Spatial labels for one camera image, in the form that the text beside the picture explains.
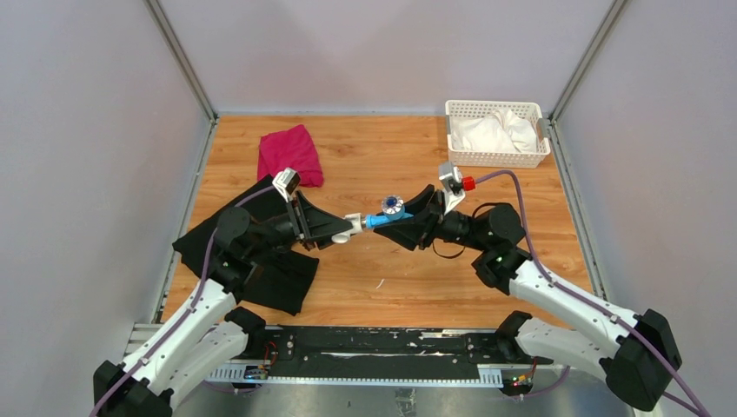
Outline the blue water faucet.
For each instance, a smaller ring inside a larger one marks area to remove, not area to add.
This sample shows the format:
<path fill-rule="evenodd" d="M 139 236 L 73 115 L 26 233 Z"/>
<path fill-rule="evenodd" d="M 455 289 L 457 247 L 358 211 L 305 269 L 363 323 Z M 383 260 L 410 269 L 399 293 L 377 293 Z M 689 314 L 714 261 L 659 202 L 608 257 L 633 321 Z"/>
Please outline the blue water faucet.
<path fill-rule="evenodd" d="M 391 222 L 406 220 L 413 217 L 406 211 L 404 200 L 398 195 L 388 195 L 382 200 L 382 211 L 378 215 L 366 215 L 363 220 L 364 228 L 373 229 Z"/>

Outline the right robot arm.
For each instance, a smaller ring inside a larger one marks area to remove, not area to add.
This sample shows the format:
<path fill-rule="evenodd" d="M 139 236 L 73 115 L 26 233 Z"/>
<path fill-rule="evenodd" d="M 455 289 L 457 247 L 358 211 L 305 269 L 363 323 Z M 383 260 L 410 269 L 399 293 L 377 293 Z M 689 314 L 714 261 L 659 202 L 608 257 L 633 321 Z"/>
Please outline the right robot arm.
<path fill-rule="evenodd" d="M 409 202 L 385 200 L 367 228 L 408 249 L 436 241 L 478 251 L 472 263 L 487 287 L 527 301 L 566 322 L 558 328 L 531 314 L 512 313 L 498 328 L 498 355 L 518 362 L 526 355 L 558 361 L 602 380 L 630 407 L 650 412 L 678 374 L 681 354 L 667 318 L 649 309 L 617 306 L 545 267 L 528 244 L 523 218 L 506 202 L 482 204 L 471 214 L 456 210 L 454 195 L 427 187 Z"/>

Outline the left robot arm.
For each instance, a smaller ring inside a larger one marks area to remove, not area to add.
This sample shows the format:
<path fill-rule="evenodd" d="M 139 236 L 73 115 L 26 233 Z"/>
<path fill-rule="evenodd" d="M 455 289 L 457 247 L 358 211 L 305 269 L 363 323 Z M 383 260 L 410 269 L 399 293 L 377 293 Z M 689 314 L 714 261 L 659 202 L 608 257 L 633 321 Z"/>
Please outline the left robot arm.
<path fill-rule="evenodd" d="M 227 361 L 239 354 L 267 359 L 265 322 L 240 303 L 267 278 L 269 259 L 296 243 L 348 242 L 370 224 L 360 213 L 331 215 L 289 191 L 277 194 L 283 211 L 257 220 L 247 204 L 274 190 L 261 189 L 218 216 L 189 298 L 139 348 L 95 371 L 91 415 L 171 416 Z"/>

